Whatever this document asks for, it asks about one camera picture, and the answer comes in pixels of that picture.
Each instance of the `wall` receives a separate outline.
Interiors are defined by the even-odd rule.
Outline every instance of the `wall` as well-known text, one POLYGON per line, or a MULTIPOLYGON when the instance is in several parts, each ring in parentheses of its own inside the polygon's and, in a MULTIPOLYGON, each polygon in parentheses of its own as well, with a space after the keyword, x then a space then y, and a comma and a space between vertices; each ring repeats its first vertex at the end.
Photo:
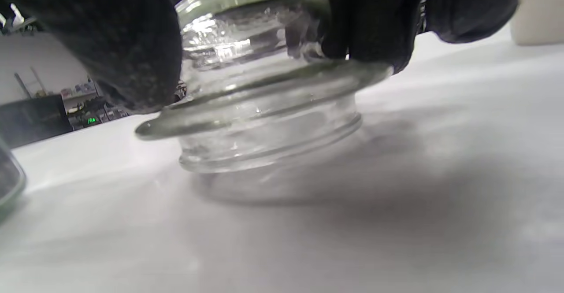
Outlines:
MULTIPOLYGON (((36 78, 30 66, 35 68, 47 91, 58 93, 63 88, 87 82, 81 64, 50 34, 0 36, 0 104, 26 98, 14 73, 20 74, 24 83, 32 83, 36 78)), ((34 94, 41 87, 30 84, 28 89, 34 94)))

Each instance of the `black glove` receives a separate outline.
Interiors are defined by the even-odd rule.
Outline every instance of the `black glove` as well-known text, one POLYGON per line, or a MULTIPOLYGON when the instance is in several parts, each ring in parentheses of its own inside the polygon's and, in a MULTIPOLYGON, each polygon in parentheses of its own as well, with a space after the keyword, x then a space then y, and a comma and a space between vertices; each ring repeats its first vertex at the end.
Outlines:
MULTIPOLYGON (((180 0, 10 0, 77 56, 113 104, 151 112, 173 100, 181 39, 180 0)), ((323 41, 332 58, 389 62, 400 72, 413 52, 421 0, 330 0, 333 23, 323 41)), ((446 42, 494 34, 518 0, 427 0, 427 30, 446 42)))

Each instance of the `white surface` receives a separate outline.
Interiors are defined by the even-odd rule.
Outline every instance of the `white surface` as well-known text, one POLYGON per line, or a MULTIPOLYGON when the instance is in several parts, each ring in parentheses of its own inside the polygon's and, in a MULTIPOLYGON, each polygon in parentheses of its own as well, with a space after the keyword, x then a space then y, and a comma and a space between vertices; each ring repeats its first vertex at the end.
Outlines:
POLYGON ((18 149, 30 186, 0 226, 0 292, 562 292, 563 60, 506 30, 420 36, 358 95, 364 146, 288 178, 332 199, 315 205, 203 200, 174 140, 133 138, 142 117, 18 149))
POLYGON ((0 36, 0 104, 24 100, 26 93, 14 78, 20 74, 35 94, 41 86, 30 70, 33 66, 45 89, 55 94, 63 88, 87 82, 86 71, 55 38, 48 33, 36 32, 33 36, 13 34, 0 36))

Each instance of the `jar base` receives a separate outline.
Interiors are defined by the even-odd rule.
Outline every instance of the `jar base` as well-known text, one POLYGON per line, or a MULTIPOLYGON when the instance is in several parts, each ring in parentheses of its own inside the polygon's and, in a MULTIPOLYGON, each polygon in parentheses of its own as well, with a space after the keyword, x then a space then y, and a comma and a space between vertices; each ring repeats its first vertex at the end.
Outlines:
POLYGON ((333 124, 338 124, 328 132, 323 133, 321 136, 308 138, 297 144, 274 148, 272 150, 260 151, 255 154, 247 154, 234 156, 232 158, 220 160, 198 160, 191 161, 190 157, 183 154, 179 161, 187 171, 199 173, 222 173, 243 171, 252 168, 264 167, 274 163, 290 162, 294 157, 308 154, 310 152, 319 150, 326 146, 332 145, 340 141, 355 131, 357 131, 362 124, 362 117, 358 112, 354 112, 346 116, 347 123, 333 120, 333 124))

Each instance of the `glass jar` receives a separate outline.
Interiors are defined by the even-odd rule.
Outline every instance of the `glass jar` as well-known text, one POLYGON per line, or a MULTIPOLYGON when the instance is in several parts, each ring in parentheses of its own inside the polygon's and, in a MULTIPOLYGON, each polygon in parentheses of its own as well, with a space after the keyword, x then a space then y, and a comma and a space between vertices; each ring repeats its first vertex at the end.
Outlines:
POLYGON ((220 173, 292 163, 354 133, 357 90, 383 63, 331 60, 320 46, 328 0, 182 0, 187 97, 137 136, 176 136, 181 165, 220 173))
POLYGON ((26 176, 22 167, 0 138, 0 219, 14 207, 25 186, 26 176))

